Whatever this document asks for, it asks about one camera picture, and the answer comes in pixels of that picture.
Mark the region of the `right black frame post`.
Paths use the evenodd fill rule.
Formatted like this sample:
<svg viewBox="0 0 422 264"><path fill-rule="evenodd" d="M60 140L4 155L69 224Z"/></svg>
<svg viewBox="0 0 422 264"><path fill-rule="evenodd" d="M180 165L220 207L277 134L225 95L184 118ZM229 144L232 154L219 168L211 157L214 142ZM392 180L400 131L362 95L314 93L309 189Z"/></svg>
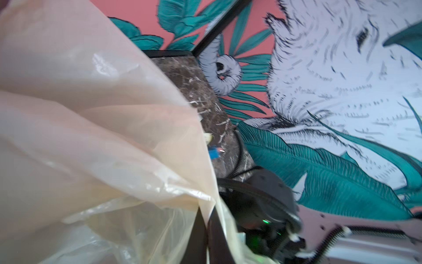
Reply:
<svg viewBox="0 0 422 264"><path fill-rule="evenodd" d="M252 3L252 0L235 1L228 9L204 34L203 39L191 51L194 57L198 57L203 50L219 35L222 31L237 17L239 14Z"/></svg>

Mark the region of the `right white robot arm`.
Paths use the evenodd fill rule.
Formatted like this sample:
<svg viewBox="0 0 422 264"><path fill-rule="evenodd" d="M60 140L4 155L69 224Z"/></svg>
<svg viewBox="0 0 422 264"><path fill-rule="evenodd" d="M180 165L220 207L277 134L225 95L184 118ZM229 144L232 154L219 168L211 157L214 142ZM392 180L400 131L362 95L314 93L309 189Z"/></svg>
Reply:
<svg viewBox="0 0 422 264"><path fill-rule="evenodd" d="M285 246L298 241L303 230L299 206L323 213L379 221L409 220L422 200L422 164L411 156L360 138L361 143L396 167L404 187L394 189L372 178L349 151L335 155L324 148L286 143L281 137L240 124L241 150L255 166L240 181L234 169L218 179L222 198L246 232L247 246L256 254L280 257Z"/></svg>

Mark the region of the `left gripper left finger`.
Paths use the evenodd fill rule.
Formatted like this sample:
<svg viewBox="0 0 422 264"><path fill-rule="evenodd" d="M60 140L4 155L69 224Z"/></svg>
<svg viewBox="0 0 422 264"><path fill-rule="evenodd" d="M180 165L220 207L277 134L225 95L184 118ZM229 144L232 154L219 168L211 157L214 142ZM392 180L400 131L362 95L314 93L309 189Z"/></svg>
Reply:
<svg viewBox="0 0 422 264"><path fill-rule="evenodd" d="M207 263L208 233L201 209L199 208L191 235L180 264Z"/></svg>

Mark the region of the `translucent cream plastic bag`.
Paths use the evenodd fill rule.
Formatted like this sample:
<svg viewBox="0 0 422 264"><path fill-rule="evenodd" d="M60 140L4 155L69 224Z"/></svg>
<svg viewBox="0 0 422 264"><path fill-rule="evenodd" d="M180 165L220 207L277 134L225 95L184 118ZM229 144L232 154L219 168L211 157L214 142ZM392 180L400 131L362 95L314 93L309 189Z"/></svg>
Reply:
<svg viewBox="0 0 422 264"><path fill-rule="evenodd" d="M89 1L1 10L1 263L179 264L219 194L197 111Z"/></svg>

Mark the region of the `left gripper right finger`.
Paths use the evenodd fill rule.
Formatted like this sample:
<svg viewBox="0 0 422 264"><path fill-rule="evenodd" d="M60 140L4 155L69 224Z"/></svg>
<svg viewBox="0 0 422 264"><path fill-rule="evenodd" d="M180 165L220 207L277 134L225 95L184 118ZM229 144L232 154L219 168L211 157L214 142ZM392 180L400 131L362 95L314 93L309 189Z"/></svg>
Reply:
<svg viewBox="0 0 422 264"><path fill-rule="evenodd" d="M235 264L216 208L207 226L210 264Z"/></svg>

